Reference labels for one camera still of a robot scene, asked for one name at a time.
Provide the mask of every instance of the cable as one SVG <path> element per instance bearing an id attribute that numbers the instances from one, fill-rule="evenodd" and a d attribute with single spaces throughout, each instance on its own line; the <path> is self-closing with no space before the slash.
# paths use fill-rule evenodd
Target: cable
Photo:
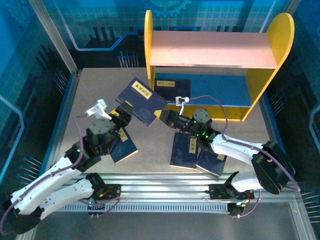
<path id="1" fill-rule="evenodd" d="M 80 140 L 80 154 L 77 158 L 77 160 L 69 165 L 69 166 L 66 166 L 64 168 L 61 168 L 61 169 L 58 169 L 57 171 L 53 171 L 51 172 L 50 174 L 44 176 L 43 178 L 39 179 L 37 182 L 35 182 L 33 185 L 31 185 L 27 190 L 25 190 L 24 193 L 22 193 L 19 198 L 17 200 L 15 200 L 9 207 L 8 209 L 5 211 L 5 213 L 3 214 L 2 218 L 1 218 L 1 221 L 0 221 L 0 233 L 2 235 L 7 235 L 7 234 L 10 234 L 11 232 L 7 232 L 7 231 L 4 231 L 4 223 L 5 223 L 5 219 L 7 217 L 7 215 L 9 214 L 9 212 L 20 202 L 23 200 L 23 198 L 30 192 L 32 191 L 36 186 L 38 186 L 40 183 L 42 183 L 43 181 L 47 180 L 48 178 L 50 177 L 53 177 L 54 175 L 64 171 L 64 170 L 67 170 L 67 169 L 70 169 L 70 168 L 73 168 L 75 167 L 76 165 L 78 165 L 78 163 L 81 161 L 82 157 L 83 157 L 83 154 L 84 154 L 84 142 L 83 142 L 83 139 L 82 139 L 82 133 L 81 133 L 81 128 L 79 126 L 79 124 L 77 123 L 76 121 L 76 118 L 82 118 L 82 117 L 86 117 L 86 115 L 80 115 L 80 116 L 73 116 L 73 121 L 75 123 L 75 126 L 76 126 L 76 129 L 78 131 L 78 136 L 79 136 L 79 140 Z"/>
<path id="2" fill-rule="evenodd" d="M 226 110 L 224 108 L 224 106 L 222 106 L 222 104 L 220 103 L 220 101 L 218 101 L 215 97 L 211 96 L 211 95 L 202 95 L 202 96 L 197 96 L 197 97 L 193 97 L 193 98 L 190 98 L 189 101 L 193 101 L 193 100 L 196 100 L 196 99 L 201 99 L 201 98 L 211 98 L 213 99 L 214 101 L 216 101 L 219 106 L 221 107 L 222 111 L 223 111 L 223 114 L 224 114 L 224 117 L 225 117 L 225 126 L 223 128 L 223 130 L 221 131 L 221 135 L 222 135 L 222 138 L 226 141 L 226 142 L 229 142 L 229 143 L 232 143 L 232 144 L 237 144 L 239 146 L 243 146 L 243 147 L 246 147 L 246 148 L 253 148 L 254 150 L 257 150 L 261 153 L 263 153 L 264 155 L 266 155 L 268 158 L 270 158 L 283 172 L 284 174 L 290 179 L 290 181 L 295 185 L 295 188 L 293 187 L 287 187 L 289 189 L 292 189 L 292 190 L 295 190 L 297 192 L 300 192 L 301 191 L 301 188 L 299 187 L 298 183 L 296 182 L 296 180 L 290 175 L 290 173 L 285 169 L 284 166 L 282 166 L 280 164 L 280 162 L 275 158 L 273 157 L 270 153 L 268 153 L 267 151 L 259 148 L 259 147 L 256 147 L 256 146 L 252 146 L 250 144 L 247 144 L 247 143 L 244 143 L 244 142 L 240 142 L 240 141 L 235 141 L 235 140 L 231 140 L 231 139 L 227 139 L 227 137 L 225 136 L 225 131 L 228 127 L 228 117 L 227 117 L 227 113 L 226 113 Z"/>
<path id="3" fill-rule="evenodd" d="M 259 204 L 259 202 L 260 202 L 260 200 L 261 200 L 261 193 L 262 193 L 262 190 L 260 189 L 260 190 L 259 190 L 258 199 L 256 200 L 255 205 L 253 206 L 253 208 L 252 208 L 249 212 L 247 212 L 247 213 L 244 214 L 244 215 L 238 216 L 238 217 L 232 216 L 232 218 L 238 218 L 238 219 L 240 219 L 240 218 L 243 218 L 243 217 L 248 216 L 249 214 L 251 214 L 251 213 L 256 209 L 256 207 L 258 206 L 258 204 Z"/>
<path id="4" fill-rule="evenodd" d="M 248 201 L 248 203 L 247 203 L 247 204 L 249 204 L 249 203 L 250 203 L 250 193 L 247 193 L 247 191 L 244 191 L 244 193 L 245 193 L 245 195 L 247 195 L 247 196 L 248 196 L 249 201 Z"/>
<path id="5" fill-rule="evenodd" d="M 115 197 L 115 198 L 112 198 L 112 199 L 110 199 L 110 200 L 108 200 L 108 201 L 105 201 L 105 202 L 99 202 L 99 203 L 89 203 L 89 202 L 87 202 L 87 201 L 83 201 L 83 200 L 78 200 L 78 202 L 80 202 L 80 203 L 83 203 L 83 204 L 87 204 L 87 205 L 91 205 L 91 206 L 101 206 L 101 205 L 105 205 L 105 204 L 108 204 L 108 203 L 110 203 L 110 202 L 112 202 L 112 201 L 114 201 L 114 200 L 117 200 L 116 201 L 116 203 L 111 207 L 111 208 L 109 208 L 107 211 L 105 211 L 104 213 L 101 213 L 101 214 L 99 214 L 98 216 L 103 216 L 103 215 L 106 215 L 106 214 L 108 214 L 110 211 L 112 211 L 113 209 L 115 209 L 115 207 L 118 205 L 118 203 L 120 202 L 120 200 L 121 200 L 121 197 L 119 197 L 119 196 L 117 196 L 117 197 Z"/>

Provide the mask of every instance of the beige tabletop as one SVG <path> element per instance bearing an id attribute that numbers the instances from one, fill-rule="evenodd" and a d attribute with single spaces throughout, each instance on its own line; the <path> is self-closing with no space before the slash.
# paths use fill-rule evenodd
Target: beige tabletop
<path id="1" fill-rule="evenodd" d="M 70 117 L 63 137 L 60 159 L 66 150 L 75 142 L 79 141 L 76 126 L 72 116 L 82 115 L 91 108 L 98 99 L 104 99 L 108 110 L 112 110 L 119 104 L 115 98 L 134 78 L 138 77 L 147 83 L 146 68 L 84 68 L 76 90 Z M 94 116 L 84 117 L 78 120 L 82 134 L 94 120 Z M 214 121 L 212 126 L 221 131 L 224 121 Z M 201 173 L 201 169 L 188 170 L 169 166 L 175 129 L 167 127 L 159 119 L 147 127 L 142 122 L 132 117 L 126 127 L 138 152 L 127 159 L 114 164 L 109 155 L 103 156 L 102 160 L 92 166 L 88 173 Z M 246 121 L 231 121 L 226 134 L 233 138 L 253 143 L 265 143 L 269 140 L 265 122 L 260 106 L 257 104 Z M 242 161 L 228 157 L 224 166 L 224 173 L 235 171 L 249 171 L 252 167 Z"/>

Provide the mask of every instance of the gear logo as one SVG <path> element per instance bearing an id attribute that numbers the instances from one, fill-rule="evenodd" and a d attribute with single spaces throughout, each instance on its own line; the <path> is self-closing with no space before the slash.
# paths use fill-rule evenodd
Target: gear logo
<path id="1" fill-rule="evenodd" d="M 180 14 L 181 9 L 186 9 L 190 0 L 143 0 L 145 10 L 151 10 L 156 16 L 173 17 Z"/>

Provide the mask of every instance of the blue book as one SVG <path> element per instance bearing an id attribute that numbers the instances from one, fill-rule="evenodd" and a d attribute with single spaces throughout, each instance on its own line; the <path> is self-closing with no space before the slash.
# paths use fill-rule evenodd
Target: blue book
<path id="1" fill-rule="evenodd" d="M 227 156 L 201 151 L 196 161 L 196 166 L 218 177 L 221 176 Z"/>
<path id="2" fill-rule="evenodd" d="M 176 102 L 176 97 L 190 98 L 190 80 L 156 78 L 154 91 L 168 102 Z"/>
<path id="3" fill-rule="evenodd" d="M 157 118 L 156 110 L 163 110 L 167 105 L 159 94 L 135 77 L 115 99 L 118 103 L 129 102 L 133 107 L 133 115 L 148 127 Z"/>
<path id="4" fill-rule="evenodd" d="M 126 129 L 120 128 L 119 135 L 120 140 L 115 145 L 112 153 L 110 154 L 115 164 L 138 152 L 136 145 L 132 141 Z"/>
<path id="5" fill-rule="evenodd" d="M 189 133 L 174 134 L 170 166 L 197 169 L 198 146 L 197 138 Z"/>

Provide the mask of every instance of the metal post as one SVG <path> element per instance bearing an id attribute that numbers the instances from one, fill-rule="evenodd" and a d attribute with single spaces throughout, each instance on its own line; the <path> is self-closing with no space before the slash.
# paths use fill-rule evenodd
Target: metal post
<path id="1" fill-rule="evenodd" d="M 76 76 L 78 74 L 78 68 L 43 2 L 41 0 L 29 0 L 29 3 L 32 6 L 35 14 L 39 18 L 49 38 L 53 42 L 56 50 L 60 54 L 65 65 L 69 69 L 70 73 L 73 76 Z"/>

